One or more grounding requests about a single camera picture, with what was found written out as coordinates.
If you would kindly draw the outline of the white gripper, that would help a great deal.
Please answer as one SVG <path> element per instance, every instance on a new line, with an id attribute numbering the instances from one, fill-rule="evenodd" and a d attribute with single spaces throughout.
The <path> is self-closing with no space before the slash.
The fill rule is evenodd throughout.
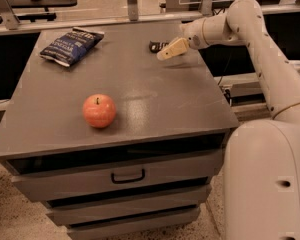
<path id="1" fill-rule="evenodd" d="M 203 34 L 204 23 L 205 19 L 201 18 L 182 24 L 181 30 L 184 38 L 173 39 L 157 53 L 157 59 L 164 61 L 182 55 L 188 51 L 189 47 L 195 50 L 207 48 L 209 44 Z"/>

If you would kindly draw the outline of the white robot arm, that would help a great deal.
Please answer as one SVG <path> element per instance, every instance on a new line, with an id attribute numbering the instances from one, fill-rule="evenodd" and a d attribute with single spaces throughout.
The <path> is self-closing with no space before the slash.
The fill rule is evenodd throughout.
<path id="1" fill-rule="evenodd" d="M 228 140 L 223 166 L 225 240 L 300 240 L 300 74 L 269 35 L 256 0 L 197 19 L 160 60 L 212 45 L 246 47 L 270 113 Z"/>

